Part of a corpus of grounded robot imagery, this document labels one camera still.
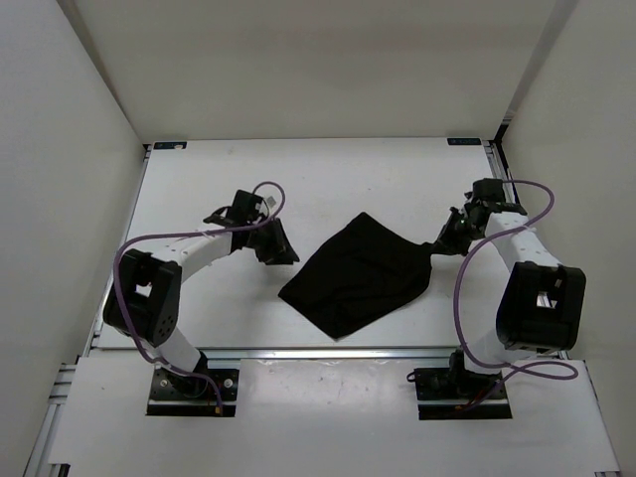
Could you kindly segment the black skirt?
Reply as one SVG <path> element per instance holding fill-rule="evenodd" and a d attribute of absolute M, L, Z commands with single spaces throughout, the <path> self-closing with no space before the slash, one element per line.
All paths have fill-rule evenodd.
<path fill-rule="evenodd" d="M 409 241 L 360 213 L 311 255 L 278 297 L 340 340 L 424 293 L 431 256 L 431 243 Z"/>

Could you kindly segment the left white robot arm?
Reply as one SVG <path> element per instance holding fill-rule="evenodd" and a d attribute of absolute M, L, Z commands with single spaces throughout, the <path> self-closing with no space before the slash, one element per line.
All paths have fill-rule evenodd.
<path fill-rule="evenodd" d="M 157 252 L 131 248 L 120 259 L 119 285 L 109 291 L 102 312 L 105 324 L 130 338 L 136 336 L 149 358 L 174 372 L 174 386 L 187 398 L 196 398 L 207 389 L 209 379 L 203 353 L 178 329 L 181 287 L 188 278 L 245 247 L 254 251 L 265 265 L 291 265 L 299 261 L 281 220 L 263 213 L 229 219 L 222 215 L 228 207 L 204 219 L 215 230 L 179 238 Z"/>

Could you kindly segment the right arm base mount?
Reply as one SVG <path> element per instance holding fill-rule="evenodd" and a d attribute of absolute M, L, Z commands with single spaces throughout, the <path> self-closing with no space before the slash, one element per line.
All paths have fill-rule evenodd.
<path fill-rule="evenodd" d="M 502 379 L 501 373 L 468 371 L 461 350 L 450 355 L 446 368 L 415 368 L 406 375 L 415 386 L 419 420 L 511 419 Z"/>

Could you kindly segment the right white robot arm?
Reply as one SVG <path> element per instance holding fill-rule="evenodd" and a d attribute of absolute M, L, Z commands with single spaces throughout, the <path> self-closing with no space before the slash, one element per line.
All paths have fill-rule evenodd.
<path fill-rule="evenodd" d="M 461 363 L 446 373 L 449 390 L 467 398 L 504 368 L 538 355 L 567 351 L 576 343 L 586 276 L 566 266 L 541 242 L 519 205 L 472 199 L 450 215 L 432 250 L 464 258 L 455 279 L 452 313 Z M 473 339 L 463 330 L 461 295 L 471 260 L 484 247 L 497 250 L 509 277 L 490 329 Z"/>

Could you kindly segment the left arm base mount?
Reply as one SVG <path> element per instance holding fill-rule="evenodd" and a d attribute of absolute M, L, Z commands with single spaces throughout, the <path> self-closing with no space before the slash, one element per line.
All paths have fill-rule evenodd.
<path fill-rule="evenodd" d="M 207 380 L 183 377 L 156 366 L 150 384 L 146 414 L 169 417 L 234 417 L 239 393 L 239 368 L 215 365 L 198 366 L 217 386 Z"/>

